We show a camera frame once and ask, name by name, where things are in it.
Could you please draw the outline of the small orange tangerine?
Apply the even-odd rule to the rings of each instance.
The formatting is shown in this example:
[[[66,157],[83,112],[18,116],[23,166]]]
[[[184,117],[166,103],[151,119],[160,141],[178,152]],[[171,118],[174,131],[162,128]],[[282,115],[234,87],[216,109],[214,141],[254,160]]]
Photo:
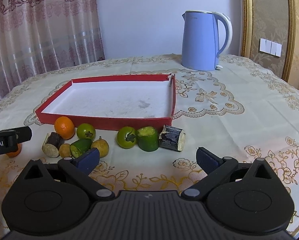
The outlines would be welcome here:
[[[9,152],[6,155],[9,158],[14,158],[14,157],[16,157],[17,155],[20,154],[21,150],[22,150],[22,144],[18,144],[18,149],[15,152]]]

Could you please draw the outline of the small green cucumber piece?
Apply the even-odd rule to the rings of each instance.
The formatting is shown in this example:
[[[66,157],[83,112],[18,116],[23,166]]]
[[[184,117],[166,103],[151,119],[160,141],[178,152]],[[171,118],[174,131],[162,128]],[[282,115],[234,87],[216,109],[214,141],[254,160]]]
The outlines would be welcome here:
[[[70,145],[70,151],[74,158],[78,158],[90,150],[92,145],[91,139],[79,139]]]

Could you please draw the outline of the small yellow longan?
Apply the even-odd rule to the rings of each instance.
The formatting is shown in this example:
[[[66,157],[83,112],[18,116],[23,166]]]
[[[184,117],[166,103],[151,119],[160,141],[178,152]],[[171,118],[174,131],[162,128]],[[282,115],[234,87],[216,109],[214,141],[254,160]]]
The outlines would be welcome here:
[[[72,157],[72,154],[70,151],[70,144],[62,144],[59,148],[59,155],[62,158]]]

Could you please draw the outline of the yellow longan with stem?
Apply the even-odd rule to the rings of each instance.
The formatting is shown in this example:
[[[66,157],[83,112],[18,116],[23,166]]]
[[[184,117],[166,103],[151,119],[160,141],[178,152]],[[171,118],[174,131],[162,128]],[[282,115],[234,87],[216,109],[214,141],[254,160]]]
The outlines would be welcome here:
[[[104,158],[109,154],[109,144],[101,136],[94,141],[91,148],[97,148],[100,153],[100,158]]]

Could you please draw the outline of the green tomato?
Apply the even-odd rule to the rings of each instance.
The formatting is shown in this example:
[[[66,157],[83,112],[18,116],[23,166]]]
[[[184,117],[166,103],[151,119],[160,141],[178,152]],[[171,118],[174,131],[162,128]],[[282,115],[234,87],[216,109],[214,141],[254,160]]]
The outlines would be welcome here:
[[[130,126],[121,128],[116,135],[117,144],[125,149],[136,145],[136,130]]]
[[[96,129],[91,124],[83,123],[77,127],[76,134],[79,139],[94,140],[96,137]]]

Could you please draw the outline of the large green cucumber piece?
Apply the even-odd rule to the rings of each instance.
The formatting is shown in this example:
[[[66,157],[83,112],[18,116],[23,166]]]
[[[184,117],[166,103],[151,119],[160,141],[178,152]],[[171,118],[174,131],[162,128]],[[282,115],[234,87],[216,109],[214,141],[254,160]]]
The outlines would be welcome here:
[[[153,152],[159,148],[159,135],[152,126],[146,126],[136,131],[137,144],[146,152]]]

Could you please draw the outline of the cream floral tablecloth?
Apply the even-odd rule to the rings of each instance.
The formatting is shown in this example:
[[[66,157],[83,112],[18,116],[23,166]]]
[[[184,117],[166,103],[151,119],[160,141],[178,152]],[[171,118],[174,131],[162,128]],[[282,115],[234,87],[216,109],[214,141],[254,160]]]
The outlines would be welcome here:
[[[288,232],[299,237],[299,91],[250,59],[222,56],[221,70],[199,72],[182,67],[178,55],[105,60],[40,74],[15,87],[0,102],[0,130],[28,125],[33,137],[15,158],[0,156],[0,238],[8,228],[1,202],[31,159],[50,162],[41,146],[53,126],[42,125],[36,109],[71,79],[128,74],[173,74],[176,106],[173,126],[186,133],[182,152],[138,147],[124,150],[114,131],[99,130],[109,155],[91,177],[110,190],[177,190],[201,180],[196,163],[200,146],[240,162],[266,159],[295,204]]]

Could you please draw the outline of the red shallow cardboard box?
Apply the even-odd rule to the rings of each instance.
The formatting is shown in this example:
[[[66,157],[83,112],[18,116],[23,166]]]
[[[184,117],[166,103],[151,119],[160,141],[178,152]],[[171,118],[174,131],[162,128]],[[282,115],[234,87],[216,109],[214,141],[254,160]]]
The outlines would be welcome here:
[[[42,124],[67,116],[75,126],[118,131],[124,126],[162,130],[172,123],[176,79],[172,74],[133,74],[72,79],[36,110]]]

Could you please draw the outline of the pink floral curtain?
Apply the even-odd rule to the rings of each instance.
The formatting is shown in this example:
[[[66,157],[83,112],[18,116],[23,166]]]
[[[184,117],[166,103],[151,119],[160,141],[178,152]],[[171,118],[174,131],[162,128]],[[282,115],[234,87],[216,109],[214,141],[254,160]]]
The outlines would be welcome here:
[[[0,0],[0,100],[30,77],[104,58],[97,0]]]

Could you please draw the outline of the blue electric kettle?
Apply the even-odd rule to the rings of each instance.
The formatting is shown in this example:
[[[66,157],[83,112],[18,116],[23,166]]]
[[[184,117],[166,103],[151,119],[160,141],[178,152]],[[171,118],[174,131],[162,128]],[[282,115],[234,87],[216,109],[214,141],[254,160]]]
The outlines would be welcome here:
[[[221,68],[220,54],[229,48],[233,38],[230,18],[221,12],[195,10],[187,10],[182,17],[182,66],[208,72]],[[219,45],[219,22],[224,25],[226,31],[223,46]]]

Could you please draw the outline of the white wall switch panel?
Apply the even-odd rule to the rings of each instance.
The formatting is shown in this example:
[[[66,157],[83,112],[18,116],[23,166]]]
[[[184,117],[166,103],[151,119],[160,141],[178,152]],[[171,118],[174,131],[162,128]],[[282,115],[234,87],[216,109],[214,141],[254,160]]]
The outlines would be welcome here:
[[[260,38],[259,51],[275,57],[281,57],[282,45],[264,38]]]

